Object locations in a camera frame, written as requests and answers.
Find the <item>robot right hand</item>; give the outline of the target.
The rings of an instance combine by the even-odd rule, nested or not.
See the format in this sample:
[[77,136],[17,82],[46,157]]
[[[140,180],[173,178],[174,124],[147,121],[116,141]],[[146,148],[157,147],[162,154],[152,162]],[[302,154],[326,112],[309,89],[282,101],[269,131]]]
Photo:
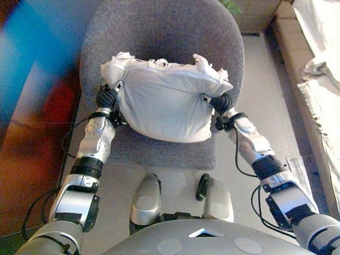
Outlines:
[[202,101],[212,106],[219,116],[223,116],[229,109],[232,108],[233,99],[226,92],[219,97],[210,97],[202,93],[200,98]]

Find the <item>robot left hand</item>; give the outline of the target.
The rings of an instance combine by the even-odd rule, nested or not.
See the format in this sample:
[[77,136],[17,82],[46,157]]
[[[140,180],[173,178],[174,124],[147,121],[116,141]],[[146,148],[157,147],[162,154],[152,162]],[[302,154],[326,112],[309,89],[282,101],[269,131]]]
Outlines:
[[96,104],[99,108],[114,109],[118,92],[124,87],[124,81],[118,80],[112,88],[107,82],[103,82],[96,95]]

